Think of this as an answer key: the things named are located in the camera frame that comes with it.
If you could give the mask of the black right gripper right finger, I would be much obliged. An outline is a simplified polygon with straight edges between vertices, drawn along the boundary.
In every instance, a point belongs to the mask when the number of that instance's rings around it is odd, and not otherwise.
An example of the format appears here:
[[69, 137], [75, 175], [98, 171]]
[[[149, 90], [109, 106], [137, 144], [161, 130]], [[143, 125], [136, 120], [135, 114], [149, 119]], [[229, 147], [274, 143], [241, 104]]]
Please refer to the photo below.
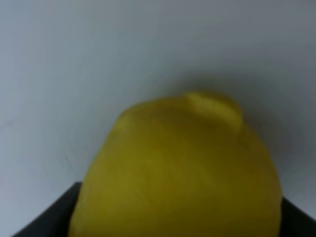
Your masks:
[[286, 198], [281, 211], [281, 237], [316, 237], [316, 221]]

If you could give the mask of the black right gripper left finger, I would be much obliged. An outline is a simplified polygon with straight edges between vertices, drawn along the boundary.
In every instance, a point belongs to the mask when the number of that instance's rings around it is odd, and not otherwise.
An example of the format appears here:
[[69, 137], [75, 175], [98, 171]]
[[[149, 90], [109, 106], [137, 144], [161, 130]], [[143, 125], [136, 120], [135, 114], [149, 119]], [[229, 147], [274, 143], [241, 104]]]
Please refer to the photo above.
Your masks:
[[14, 236], [66, 237], [81, 185], [81, 182], [75, 182], [47, 210]]

